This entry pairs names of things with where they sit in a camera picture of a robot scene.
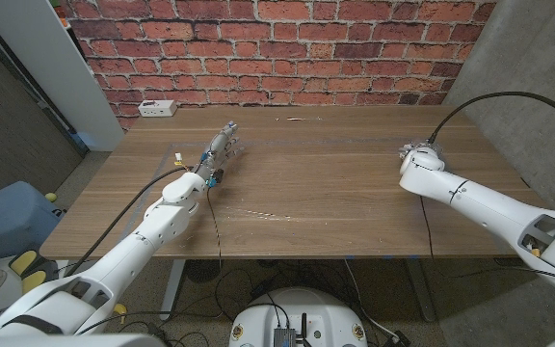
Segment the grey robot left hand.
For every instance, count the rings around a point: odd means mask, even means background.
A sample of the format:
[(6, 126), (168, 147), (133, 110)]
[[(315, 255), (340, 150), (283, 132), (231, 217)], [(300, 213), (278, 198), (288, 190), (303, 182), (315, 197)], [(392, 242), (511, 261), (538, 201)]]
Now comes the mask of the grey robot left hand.
[(230, 121), (218, 134), (211, 140), (203, 151), (199, 164), (194, 173), (204, 180), (208, 180), (215, 171), (223, 170), (229, 159), (239, 156), (245, 149), (238, 145), (239, 138), (234, 134), (238, 125)]

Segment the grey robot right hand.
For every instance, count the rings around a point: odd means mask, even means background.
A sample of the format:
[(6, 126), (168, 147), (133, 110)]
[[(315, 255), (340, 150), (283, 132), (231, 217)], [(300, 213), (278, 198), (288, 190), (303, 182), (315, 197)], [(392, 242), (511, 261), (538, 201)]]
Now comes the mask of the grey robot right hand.
[(399, 157), (404, 160), (406, 158), (406, 156), (415, 149), (419, 149), (419, 148), (423, 148), (423, 147), (428, 147), (430, 148), (432, 151), (434, 151), (437, 155), (440, 155), (442, 153), (442, 147), (438, 144), (431, 144), (428, 140), (424, 140), (422, 142), (419, 141), (414, 141), (414, 142), (409, 142), (405, 145), (403, 145), (402, 147), (400, 147), (398, 149), (399, 152)]

